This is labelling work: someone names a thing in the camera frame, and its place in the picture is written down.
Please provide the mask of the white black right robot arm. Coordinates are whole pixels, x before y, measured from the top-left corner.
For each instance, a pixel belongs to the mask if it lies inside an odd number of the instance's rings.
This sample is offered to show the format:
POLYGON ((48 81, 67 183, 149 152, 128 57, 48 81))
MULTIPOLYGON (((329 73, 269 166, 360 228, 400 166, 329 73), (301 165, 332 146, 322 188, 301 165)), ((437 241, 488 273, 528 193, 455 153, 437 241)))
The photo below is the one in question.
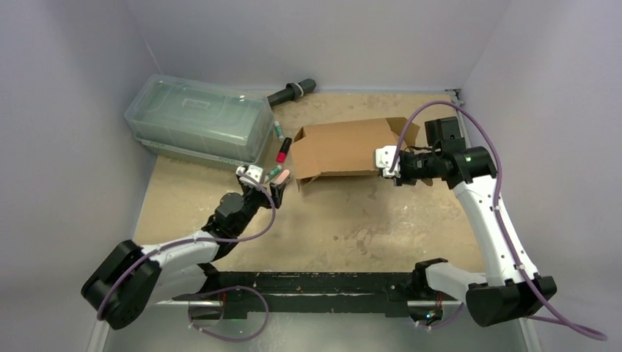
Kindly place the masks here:
POLYGON ((513 229, 501 197, 494 194, 497 170, 485 147, 466 146, 458 119, 425 123, 430 151, 400 153, 401 180, 440 178, 463 207, 480 247, 485 273, 471 273, 436 258, 419 262, 410 289, 420 298, 442 292, 466 305, 482 327, 534 315, 557 292, 541 276, 513 229))

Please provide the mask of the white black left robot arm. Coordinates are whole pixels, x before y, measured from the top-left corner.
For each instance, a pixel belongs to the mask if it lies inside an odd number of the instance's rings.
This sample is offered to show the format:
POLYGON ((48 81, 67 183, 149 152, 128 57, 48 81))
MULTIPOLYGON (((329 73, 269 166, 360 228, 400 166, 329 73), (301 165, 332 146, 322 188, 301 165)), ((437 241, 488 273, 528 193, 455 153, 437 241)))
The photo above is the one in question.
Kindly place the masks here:
POLYGON ((160 301, 186 294, 213 298, 219 280, 205 272, 206 265, 251 239, 242 234, 259 209, 272 212, 270 228, 287 184, 270 183, 267 188, 242 184, 241 188, 241 193, 225 194, 207 224, 191 235, 148 246, 132 240, 117 244, 81 288, 97 319, 118 330, 160 301))

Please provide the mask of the brown cardboard box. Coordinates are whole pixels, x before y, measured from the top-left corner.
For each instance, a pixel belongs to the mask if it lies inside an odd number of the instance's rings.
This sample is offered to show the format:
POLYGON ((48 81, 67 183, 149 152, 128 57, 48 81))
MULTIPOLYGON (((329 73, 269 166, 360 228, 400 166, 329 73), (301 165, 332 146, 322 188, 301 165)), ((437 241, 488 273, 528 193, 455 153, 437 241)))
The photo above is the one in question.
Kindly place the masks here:
POLYGON ((320 177, 376 175, 375 151, 395 146, 404 127, 408 130, 402 146, 415 145, 420 127, 405 117, 305 125, 288 154, 298 189, 320 177))

